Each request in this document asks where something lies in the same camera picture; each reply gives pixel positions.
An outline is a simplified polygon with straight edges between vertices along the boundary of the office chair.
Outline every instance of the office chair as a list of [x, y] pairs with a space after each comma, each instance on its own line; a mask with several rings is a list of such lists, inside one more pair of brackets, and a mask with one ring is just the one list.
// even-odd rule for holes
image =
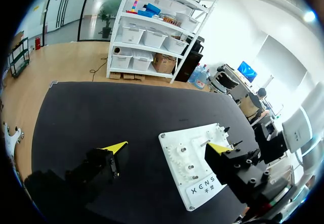
[[230, 78], [222, 67], [218, 67], [215, 76], [209, 76], [207, 81], [207, 86], [211, 89], [210, 92], [221, 94], [228, 94], [238, 85], [238, 82]]

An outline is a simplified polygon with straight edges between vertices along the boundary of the white plastic board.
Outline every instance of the white plastic board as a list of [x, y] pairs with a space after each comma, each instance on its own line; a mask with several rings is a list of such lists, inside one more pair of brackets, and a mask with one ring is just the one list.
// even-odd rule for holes
[[218, 123], [161, 133], [160, 140], [174, 182], [188, 211], [205, 204], [221, 185], [205, 161], [206, 141], [231, 148], [228, 134]]

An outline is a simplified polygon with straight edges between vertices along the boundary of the cardboard box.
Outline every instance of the cardboard box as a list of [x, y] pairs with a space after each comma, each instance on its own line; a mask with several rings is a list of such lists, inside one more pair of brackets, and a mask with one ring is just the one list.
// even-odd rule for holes
[[10, 49], [14, 49], [14, 47], [16, 47], [17, 44], [19, 44], [19, 42], [21, 41], [21, 38], [24, 36], [24, 31], [21, 31], [19, 33], [17, 33], [14, 38], [12, 39], [11, 45], [10, 45]]
[[156, 72], [169, 74], [176, 66], [176, 61], [175, 57], [156, 53], [152, 65]]
[[124, 73], [123, 76], [124, 76], [124, 79], [134, 80], [134, 74]]
[[139, 75], [139, 74], [135, 74], [135, 80], [140, 80], [140, 81], [144, 81], [145, 80], [145, 76], [144, 75]]
[[120, 79], [120, 72], [111, 72], [110, 75], [109, 75], [109, 78], [110, 79]]

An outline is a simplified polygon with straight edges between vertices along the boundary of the glass door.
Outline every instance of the glass door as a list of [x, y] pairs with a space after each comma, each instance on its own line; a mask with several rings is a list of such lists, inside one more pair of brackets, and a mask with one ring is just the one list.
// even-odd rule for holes
[[85, 0], [50, 0], [45, 21], [45, 44], [77, 41]]
[[80, 40], [110, 41], [122, 0], [87, 0], [81, 21]]

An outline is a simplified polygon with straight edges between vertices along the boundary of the computer monitor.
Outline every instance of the computer monitor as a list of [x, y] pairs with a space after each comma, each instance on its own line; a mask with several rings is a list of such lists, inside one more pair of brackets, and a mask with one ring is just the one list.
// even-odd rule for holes
[[258, 75], [245, 61], [238, 67], [238, 71], [249, 81], [252, 82]]

